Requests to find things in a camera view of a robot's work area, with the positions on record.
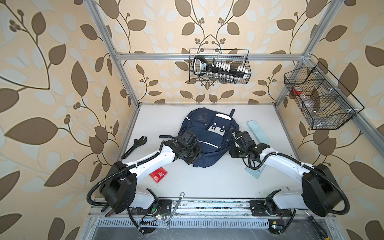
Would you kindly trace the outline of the black socket set rail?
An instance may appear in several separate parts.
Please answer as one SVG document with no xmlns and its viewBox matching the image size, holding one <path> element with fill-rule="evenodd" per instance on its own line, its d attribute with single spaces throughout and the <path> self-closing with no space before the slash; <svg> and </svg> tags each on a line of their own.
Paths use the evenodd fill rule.
<svg viewBox="0 0 384 240">
<path fill-rule="evenodd" d="M 218 76 L 248 80 L 252 75 L 247 56 L 238 55 L 190 55 L 189 71 L 198 77 Z"/>
</svg>

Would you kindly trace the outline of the light green pencil case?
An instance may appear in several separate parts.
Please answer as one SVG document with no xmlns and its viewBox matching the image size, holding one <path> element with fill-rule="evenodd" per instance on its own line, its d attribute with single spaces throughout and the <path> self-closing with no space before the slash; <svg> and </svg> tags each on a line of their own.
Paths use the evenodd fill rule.
<svg viewBox="0 0 384 240">
<path fill-rule="evenodd" d="M 265 134 L 262 127 L 255 120 L 248 121 L 247 126 L 258 143 L 264 143 L 267 145 L 269 144 L 268 136 Z"/>
</svg>

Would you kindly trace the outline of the black yellow screwdriver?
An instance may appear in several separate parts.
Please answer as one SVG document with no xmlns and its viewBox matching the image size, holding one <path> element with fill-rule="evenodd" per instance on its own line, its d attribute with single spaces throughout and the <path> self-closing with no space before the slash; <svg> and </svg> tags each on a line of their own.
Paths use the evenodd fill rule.
<svg viewBox="0 0 384 240">
<path fill-rule="evenodd" d="M 305 213 L 308 216 L 309 222 L 314 226 L 316 233 L 320 237 L 322 237 L 323 240 L 330 240 L 330 237 L 329 237 L 328 233 L 326 232 L 326 230 L 314 219 L 314 217 L 311 216 L 307 211 L 305 211 Z"/>
</svg>

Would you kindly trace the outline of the red booklet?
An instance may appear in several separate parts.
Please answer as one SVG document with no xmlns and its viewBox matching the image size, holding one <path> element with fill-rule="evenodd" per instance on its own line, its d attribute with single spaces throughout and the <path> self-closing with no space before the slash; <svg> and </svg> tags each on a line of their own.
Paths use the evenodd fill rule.
<svg viewBox="0 0 384 240">
<path fill-rule="evenodd" d="M 163 167 L 160 167 L 152 172 L 150 177 L 158 184 L 167 174 L 168 172 Z"/>
</svg>

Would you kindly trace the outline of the silver combination wrench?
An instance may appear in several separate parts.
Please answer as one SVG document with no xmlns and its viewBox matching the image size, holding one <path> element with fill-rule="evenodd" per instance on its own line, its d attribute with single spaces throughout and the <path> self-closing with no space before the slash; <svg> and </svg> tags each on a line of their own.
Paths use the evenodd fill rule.
<svg viewBox="0 0 384 240">
<path fill-rule="evenodd" d="M 165 228 L 166 230 L 168 230 L 168 229 L 170 228 L 170 226 L 171 226 L 171 221 L 172 221 L 172 219 L 174 218 L 174 216 L 175 216 L 175 214 L 176 214 L 176 211 L 177 211 L 177 209 L 179 208 L 179 206 L 180 206 L 180 204 L 181 204 L 181 202 L 182 202 L 184 196 L 185 196 L 185 193 L 184 193 L 184 192 L 181 192 L 181 193 L 180 193 L 180 196 L 179 196 L 179 199 L 178 199 L 178 201 L 176 202 L 176 205 L 175 205 L 174 209 L 172 210 L 172 212 L 171 212 L 171 214 L 170 214 L 170 217 L 168 218 L 168 220 L 167 220 L 167 221 L 165 222 L 165 224 L 164 224 L 164 228 Z"/>
</svg>

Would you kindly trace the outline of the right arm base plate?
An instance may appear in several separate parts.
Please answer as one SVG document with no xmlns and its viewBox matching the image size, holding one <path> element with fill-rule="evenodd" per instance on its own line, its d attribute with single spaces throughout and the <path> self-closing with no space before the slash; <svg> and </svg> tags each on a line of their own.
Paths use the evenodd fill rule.
<svg viewBox="0 0 384 240">
<path fill-rule="evenodd" d="M 289 209 L 281 210 L 271 202 L 265 200 L 251 200 L 250 211 L 253 217 L 291 217 L 293 212 Z"/>
</svg>

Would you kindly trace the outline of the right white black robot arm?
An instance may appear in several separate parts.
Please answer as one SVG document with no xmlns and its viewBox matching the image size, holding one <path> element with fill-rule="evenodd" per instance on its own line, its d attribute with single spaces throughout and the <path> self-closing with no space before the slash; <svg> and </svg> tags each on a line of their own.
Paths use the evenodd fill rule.
<svg viewBox="0 0 384 240">
<path fill-rule="evenodd" d="M 298 182 L 297 190 L 275 190 L 265 197 L 263 205 L 256 210 L 276 217 L 284 210 L 293 210 L 291 218 L 277 233 L 282 234 L 290 226 L 297 210 L 310 211 L 308 216 L 318 233 L 324 234 L 314 215 L 346 215 L 351 204 L 347 195 L 337 184 L 330 169 L 323 165 L 311 165 L 289 155 L 280 153 L 265 143 L 256 144 L 248 132 L 232 128 L 230 134 L 235 144 L 230 148 L 232 158 L 242 159 L 245 166 L 258 171 L 263 166 L 272 167 Z"/>
</svg>

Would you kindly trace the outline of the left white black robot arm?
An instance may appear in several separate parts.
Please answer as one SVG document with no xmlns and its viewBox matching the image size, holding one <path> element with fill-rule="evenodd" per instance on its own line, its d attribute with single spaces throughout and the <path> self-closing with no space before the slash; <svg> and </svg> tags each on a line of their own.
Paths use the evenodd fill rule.
<svg viewBox="0 0 384 240">
<path fill-rule="evenodd" d="M 134 220 L 130 209 L 152 211 L 157 196 L 150 189 L 139 190 L 138 182 L 177 159 L 191 164 L 200 158 L 200 151 L 198 138 L 191 131 L 186 131 L 173 140 L 162 141 L 157 151 L 142 159 L 130 163 L 114 163 L 107 176 L 89 190 L 86 200 L 91 206 L 110 207 L 115 214 L 128 211 L 131 222 L 145 235 L 148 231 Z"/>
</svg>

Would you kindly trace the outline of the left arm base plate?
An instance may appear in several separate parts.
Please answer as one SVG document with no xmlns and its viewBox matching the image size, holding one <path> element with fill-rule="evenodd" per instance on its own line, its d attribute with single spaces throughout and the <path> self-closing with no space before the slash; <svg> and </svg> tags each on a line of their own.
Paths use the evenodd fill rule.
<svg viewBox="0 0 384 240">
<path fill-rule="evenodd" d="M 172 210 L 172 200 L 158 199 L 150 206 L 150 215 L 166 215 L 169 216 Z"/>
</svg>

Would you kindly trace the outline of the red capped clear bottle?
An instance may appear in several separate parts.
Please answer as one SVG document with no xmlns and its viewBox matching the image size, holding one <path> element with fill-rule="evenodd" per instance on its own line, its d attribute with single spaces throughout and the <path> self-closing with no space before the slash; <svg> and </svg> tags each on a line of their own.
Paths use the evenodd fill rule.
<svg viewBox="0 0 384 240">
<path fill-rule="evenodd" d="M 299 97 L 303 101 L 309 100 L 311 98 L 310 95 L 305 94 L 305 90 L 299 86 L 294 86 L 292 89 L 292 96 L 294 98 Z"/>
</svg>

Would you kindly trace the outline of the navy blue student backpack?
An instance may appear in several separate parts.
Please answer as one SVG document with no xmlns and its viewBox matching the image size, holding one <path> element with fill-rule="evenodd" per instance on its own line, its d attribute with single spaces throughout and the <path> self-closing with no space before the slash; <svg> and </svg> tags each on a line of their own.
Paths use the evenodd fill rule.
<svg viewBox="0 0 384 240">
<path fill-rule="evenodd" d="M 223 114 L 207 108 L 191 111 L 184 119 L 178 136 L 186 131 L 197 137 L 197 145 L 201 148 L 201 156 L 194 161 L 186 161 L 195 168 L 208 168 L 214 165 L 235 144 L 231 130 L 240 129 L 233 118 L 235 109 L 230 114 Z"/>
</svg>

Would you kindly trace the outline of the black adjustable wrench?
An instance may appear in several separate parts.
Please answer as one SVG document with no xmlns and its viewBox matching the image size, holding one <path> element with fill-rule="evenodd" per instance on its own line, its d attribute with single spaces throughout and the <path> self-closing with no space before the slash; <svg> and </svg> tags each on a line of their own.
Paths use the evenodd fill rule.
<svg viewBox="0 0 384 240">
<path fill-rule="evenodd" d="M 139 139 L 134 139 L 134 144 L 129 148 L 122 156 L 121 159 L 126 159 L 135 149 L 140 146 L 143 146 L 147 143 L 147 137 L 142 136 Z"/>
</svg>

